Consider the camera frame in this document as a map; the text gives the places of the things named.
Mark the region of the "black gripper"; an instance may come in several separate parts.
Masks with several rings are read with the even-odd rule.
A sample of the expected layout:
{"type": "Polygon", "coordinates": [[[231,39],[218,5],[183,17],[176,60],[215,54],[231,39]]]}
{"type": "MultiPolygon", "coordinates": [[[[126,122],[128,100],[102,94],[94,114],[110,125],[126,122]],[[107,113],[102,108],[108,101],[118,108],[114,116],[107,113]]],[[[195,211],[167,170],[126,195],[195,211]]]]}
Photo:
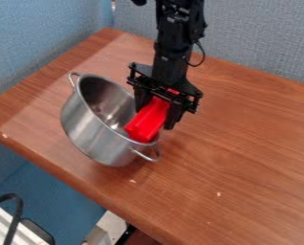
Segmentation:
{"type": "Polygon", "coordinates": [[[156,0],[158,37],[151,65],[132,63],[128,83],[135,89],[136,111],[152,97],[170,102],[164,130],[172,130],[186,111],[195,113],[203,92],[188,81],[195,45],[204,37],[204,0],[156,0]]]}

